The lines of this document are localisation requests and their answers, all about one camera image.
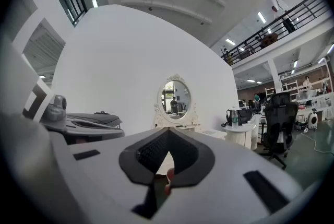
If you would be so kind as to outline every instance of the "fluorescent light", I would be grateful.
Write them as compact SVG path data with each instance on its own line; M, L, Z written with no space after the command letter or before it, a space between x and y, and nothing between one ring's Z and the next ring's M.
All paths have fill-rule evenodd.
M330 47L329 51L327 51L327 54L329 54L331 52L331 50L333 49L334 44L332 44L332 46Z
M263 23L266 23L266 20L265 20L265 18L262 16L262 13L259 12L257 15L260 17L260 19L262 20Z
M226 39L226 42L232 44L233 46L235 45L235 43L232 40Z
M98 7L98 3L96 2L96 0L92 0L92 2L93 2L94 8L97 8Z
M74 21L74 18L73 18L73 16L72 16L72 13L69 11L69 9L67 9L67 11L68 11L69 15L71 16L72 21Z

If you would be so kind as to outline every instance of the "white desk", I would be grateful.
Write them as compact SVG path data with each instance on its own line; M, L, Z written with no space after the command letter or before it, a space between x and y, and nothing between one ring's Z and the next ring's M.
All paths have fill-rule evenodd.
M250 149L252 145L252 130L256 127L256 124L257 123L252 123L251 125L238 127L227 125L224 127L227 133L225 139Z

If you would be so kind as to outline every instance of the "bottle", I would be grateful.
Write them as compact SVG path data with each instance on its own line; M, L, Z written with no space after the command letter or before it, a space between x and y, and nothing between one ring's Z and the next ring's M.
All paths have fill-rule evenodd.
M236 109L236 106L232 106L232 127L238 127L238 111Z

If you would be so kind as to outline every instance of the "white shelving unit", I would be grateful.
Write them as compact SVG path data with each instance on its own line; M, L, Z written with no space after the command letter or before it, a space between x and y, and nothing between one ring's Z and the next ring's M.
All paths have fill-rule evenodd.
M299 87L298 87L297 80L295 82L292 82L292 83L282 84L282 88L283 88L283 92L290 92L291 99L295 99L296 95L297 94L299 95Z
M287 75L287 76L282 76L281 80L287 80L287 79L291 79L297 76L301 76L301 75L307 75L308 73L310 73L313 70L316 69L321 69L323 66L325 66L327 68L327 77L324 79L321 79L319 81L315 81L313 83L310 83L308 85L303 85L303 86L298 86L297 80L291 83L285 83L282 84L282 88L284 89L284 92L290 92L291 94L291 99L297 101L299 104L300 103L305 103L306 101L312 100L312 103L314 104L312 107L308 107L306 109L299 109L297 115L302 115L304 114L306 117L308 116L308 114L310 114L312 112L312 109L316 109L317 111L324 111L327 114L327 117L329 116L328 113L331 114L331 117L334 117L334 93L333 93L333 85L332 85L332 80L330 77L330 72L329 72L329 68L328 68L328 64L327 64L327 60L321 64L315 64L311 67L307 67L307 68L301 68L295 71L295 73L293 75ZM326 93L320 96L312 96L309 97L307 99L296 99L296 95L298 94L298 97L300 97L300 93L303 89L309 89L311 86L316 85L316 84L321 84L323 81L329 81L328 82L328 87L330 87L331 91L330 93ZM328 104L326 104L326 99L330 99L330 106L328 106Z
M274 92L275 92L275 88L266 88L265 90L266 90L267 100L269 100L270 97L271 97L271 95L274 94Z

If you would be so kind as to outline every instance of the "office chair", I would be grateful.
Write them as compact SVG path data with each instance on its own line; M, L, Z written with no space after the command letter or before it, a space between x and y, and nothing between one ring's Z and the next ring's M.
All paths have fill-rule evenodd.
M269 160L275 158L283 165L283 169L285 169L287 165L278 155L284 154L293 144L291 133L298 112L298 103L286 102L289 101L290 94L278 93L273 95L272 98L274 98L272 100L274 104L270 104L265 108L267 132L263 133L261 139L263 145L269 149L269 152L260 153L260 155L269 156ZM282 143L277 142L280 132L283 132Z
M249 108L252 108L252 109L255 108L254 101L252 101L252 100L249 100L249 101L248 101L248 105L249 105Z

